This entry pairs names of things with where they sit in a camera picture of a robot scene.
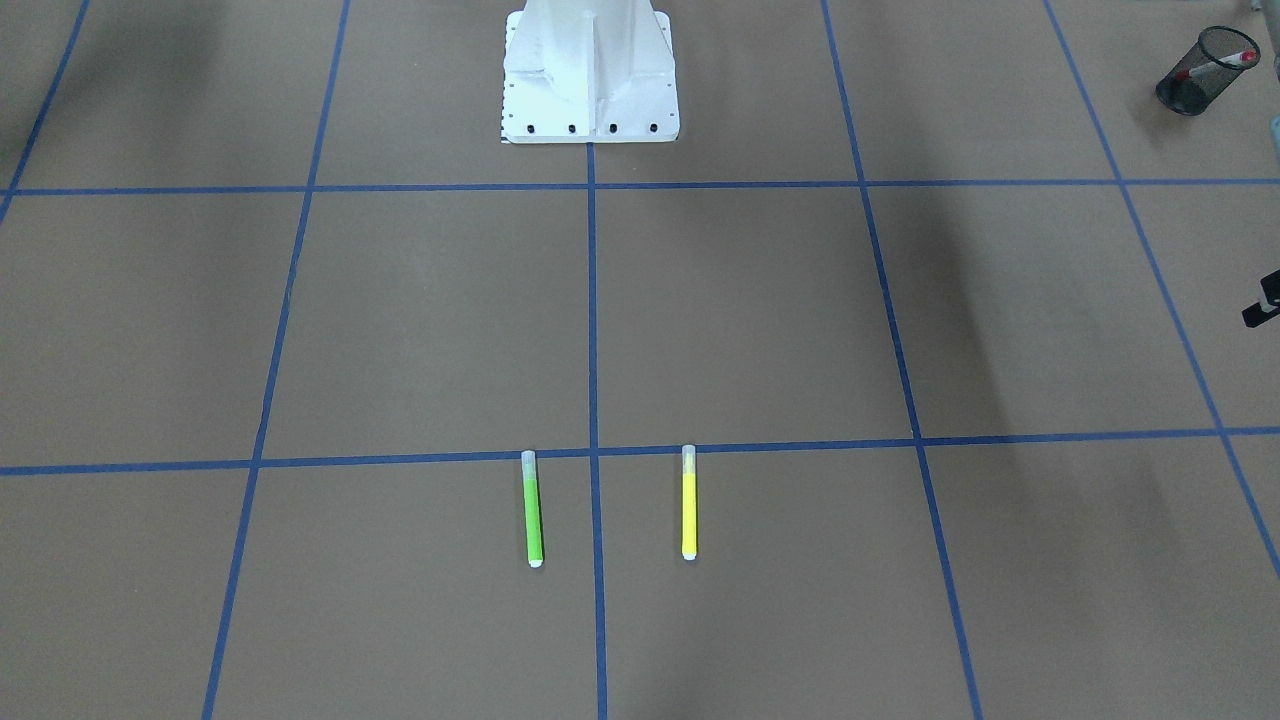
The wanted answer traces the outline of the red and white marker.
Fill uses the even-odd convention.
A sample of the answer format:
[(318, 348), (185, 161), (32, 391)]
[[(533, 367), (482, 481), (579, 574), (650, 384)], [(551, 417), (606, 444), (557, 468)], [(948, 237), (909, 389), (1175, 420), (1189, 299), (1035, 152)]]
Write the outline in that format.
[(1207, 61), (1194, 64), (1174, 74), (1176, 82), (1204, 81), (1222, 73), (1242, 73), (1252, 68), (1260, 59), (1260, 53), (1245, 50), (1226, 58), (1210, 58)]

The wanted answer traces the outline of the yellow marker pen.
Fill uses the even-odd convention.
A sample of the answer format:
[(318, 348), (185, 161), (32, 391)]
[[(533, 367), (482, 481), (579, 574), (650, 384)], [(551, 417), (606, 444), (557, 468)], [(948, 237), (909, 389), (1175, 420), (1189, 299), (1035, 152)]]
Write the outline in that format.
[(681, 447), (680, 552), (686, 562), (698, 559), (698, 448)]

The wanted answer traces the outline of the green marker pen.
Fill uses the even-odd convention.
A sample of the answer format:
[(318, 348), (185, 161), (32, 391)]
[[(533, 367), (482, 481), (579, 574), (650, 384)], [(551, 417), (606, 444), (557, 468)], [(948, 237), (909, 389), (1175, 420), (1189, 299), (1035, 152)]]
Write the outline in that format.
[(529, 448), (521, 452), (520, 470), (526, 560), (531, 569), (539, 569), (545, 562), (545, 551), (541, 529), (538, 455), (534, 450)]

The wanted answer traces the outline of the black mesh pencil cup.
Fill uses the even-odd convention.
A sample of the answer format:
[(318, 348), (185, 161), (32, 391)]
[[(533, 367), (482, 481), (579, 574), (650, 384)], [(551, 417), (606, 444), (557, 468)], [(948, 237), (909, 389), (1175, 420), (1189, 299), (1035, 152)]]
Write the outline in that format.
[(1170, 111), (1198, 117), (1260, 59), (1260, 46), (1251, 36), (1226, 26), (1207, 27), (1155, 86), (1155, 96)]

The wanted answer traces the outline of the black object at edge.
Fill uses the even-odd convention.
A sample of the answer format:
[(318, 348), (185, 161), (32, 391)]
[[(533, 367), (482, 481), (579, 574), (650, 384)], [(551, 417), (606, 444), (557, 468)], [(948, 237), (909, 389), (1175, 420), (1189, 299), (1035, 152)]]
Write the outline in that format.
[(1257, 328), (1279, 316), (1280, 270), (1268, 273), (1260, 279), (1260, 296), (1242, 310), (1242, 322), (1247, 328)]

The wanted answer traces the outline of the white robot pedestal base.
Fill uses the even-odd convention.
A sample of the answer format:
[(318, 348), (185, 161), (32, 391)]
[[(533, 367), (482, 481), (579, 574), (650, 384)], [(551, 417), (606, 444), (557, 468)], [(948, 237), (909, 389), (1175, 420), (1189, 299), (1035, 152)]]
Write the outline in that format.
[(649, 1), (527, 1), (504, 22), (500, 141), (680, 137), (672, 23)]

